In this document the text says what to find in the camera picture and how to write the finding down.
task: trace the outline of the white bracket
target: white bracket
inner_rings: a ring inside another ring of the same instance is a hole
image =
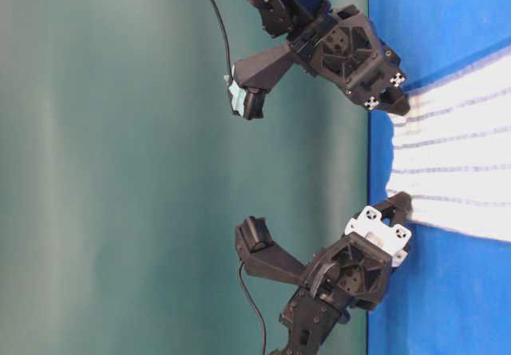
[[[412,232],[400,224],[389,227],[382,222],[382,213],[366,206],[357,219],[350,219],[344,234],[357,233],[392,257],[392,267],[399,267],[408,253],[404,250]]]

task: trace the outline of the blue tablecloth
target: blue tablecloth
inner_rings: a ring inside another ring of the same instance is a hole
[[[417,88],[511,44],[510,3],[370,0],[370,16],[380,38],[402,57],[409,88]],[[391,137],[387,115],[373,112],[372,203],[386,197]],[[414,232],[410,256],[392,278],[384,303],[370,314],[369,354],[508,353],[511,245],[432,227],[410,227]]]

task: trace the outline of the wire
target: wire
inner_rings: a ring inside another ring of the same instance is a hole
[[[222,31],[222,36],[224,37],[225,61],[227,62],[228,76],[232,81],[233,77],[232,77],[232,71],[231,71],[231,50],[229,48],[229,40],[228,40],[228,36],[227,36],[227,31],[225,30],[224,21],[222,20],[222,16],[220,15],[220,11],[218,10],[218,6],[216,5],[215,0],[209,0],[209,1],[211,2],[213,10],[215,11],[216,18],[218,19],[218,23],[220,25],[220,30]]]
[[[244,262],[241,262],[240,268],[238,269],[238,281],[240,281],[241,288],[243,289],[243,292],[245,293],[245,296],[248,299],[248,302],[250,303],[250,306],[252,306],[252,309],[254,309],[255,314],[257,315],[257,318],[259,319],[259,323],[261,325],[261,331],[263,331],[263,355],[266,354],[266,324],[264,323],[264,318],[259,309],[256,306],[256,303],[250,296],[250,293],[248,292],[247,287],[245,286],[245,282],[243,281],[242,277],[242,269],[245,266]]]

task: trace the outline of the green wall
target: green wall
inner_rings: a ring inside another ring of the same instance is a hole
[[[233,61],[277,42],[218,2]],[[264,120],[231,116],[206,0],[0,0],[0,24],[0,353],[259,353],[234,226],[265,215],[304,262],[337,239],[365,112],[295,67]],[[283,347],[294,288],[248,286]],[[365,353],[353,315],[322,353]]]

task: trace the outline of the white cloth with stripes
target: white cloth with stripes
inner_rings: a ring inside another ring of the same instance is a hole
[[[511,49],[410,93],[394,124],[389,195],[412,195],[411,219],[511,241]]]

